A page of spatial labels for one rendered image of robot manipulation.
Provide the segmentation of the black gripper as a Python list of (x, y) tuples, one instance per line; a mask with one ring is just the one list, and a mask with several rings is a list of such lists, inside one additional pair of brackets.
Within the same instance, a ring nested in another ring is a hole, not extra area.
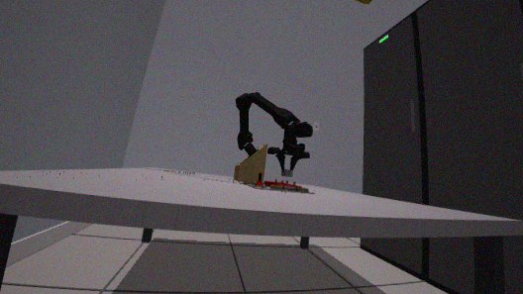
[(285, 146), (287, 140), (290, 140), (291, 143), (294, 143), (294, 141), (296, 141), (296, 138), (284, 137), (284, 139), (282, 141), (283, 142), (283, 149), (282, 150), (279, 147), (270, 147), (267, 150), (267, 153), (269, 153), (269, 154), (275, 154), (276, 153), (276, 157), (278, 158), (278, 161), (280, 163), (282, 172), (284, 172), (284, 161), (285, 161), (285, 157), (286, 157), (285, 154), (292, 155), (292, 158), (291, 158), (291, 161), (290, 161), (290, 170), (294, 169), (295, 164), (297, 163), (297, 161), (299, 159), (301, 159), (301, 158), (310, 158), (310, 153), (307, 152), (307, 151), (302, 151), (300, 154), (298, 154), (298, 153), (290, 153), (288, 150), (284, 150), (284, 146)]

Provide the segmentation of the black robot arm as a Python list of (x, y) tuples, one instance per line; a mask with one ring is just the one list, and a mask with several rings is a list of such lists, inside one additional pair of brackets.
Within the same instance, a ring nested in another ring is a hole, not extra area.
[[(263, 110), (273, 116), (275, 122), (277, 122), (282, 129), (284, 129), (285, 137), (292, 138), (309, 138), (313, 135), (313, 128), (307, 122), (299, 123), (300, 120), (296, 118), (290, 111), (279, 108), (272, 104), (270, 101), (262, 97), (258, 92), (245, 93), (236, 98), (236, 106), (240, 110), (240, 132), (238, 134), (238, 146), (239, 149), (244, 149), (248, 157), (252, 156), (258, 151), (252, 142), (253, 134), (249, 131), (249, 109), (255, 103)], [(294, 121), (293, 123), (291, 123)], [(291, 124), (290, 124), (291, 123)], [(290, 125), (289, 125), (290, 124)], [(247, 145), (246, 145), (247, 144)], [(305, 151), (305, 144), (297, 144), (297, 141), (291, 143), (287, 140), (284, 150), (288, 150), (290, 153), (300, 154)]]

